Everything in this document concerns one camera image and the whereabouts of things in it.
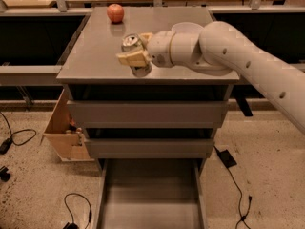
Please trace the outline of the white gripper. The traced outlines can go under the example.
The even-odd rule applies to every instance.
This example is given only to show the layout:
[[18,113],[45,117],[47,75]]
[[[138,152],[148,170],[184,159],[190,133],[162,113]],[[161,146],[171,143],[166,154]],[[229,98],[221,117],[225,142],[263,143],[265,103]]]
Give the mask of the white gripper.
[[147,51],[129,51],[118,53],[116,57],[122,65],[130,67],[146,67],[151,61],[157,67],[169,68],[173,66],[171,59],[171,44],[174,31],[160,31],[140,33],[139,37]]

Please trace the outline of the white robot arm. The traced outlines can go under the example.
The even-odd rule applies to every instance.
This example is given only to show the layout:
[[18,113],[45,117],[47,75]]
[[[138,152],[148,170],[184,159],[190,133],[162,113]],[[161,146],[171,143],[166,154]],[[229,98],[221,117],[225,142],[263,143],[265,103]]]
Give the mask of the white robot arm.
[[261,50],[226,22],[182,22],[168,31],[129,34],[121,49],[119,62],[134,70],[150,65],[211,75],[234,70],[305,132],[305,73]]

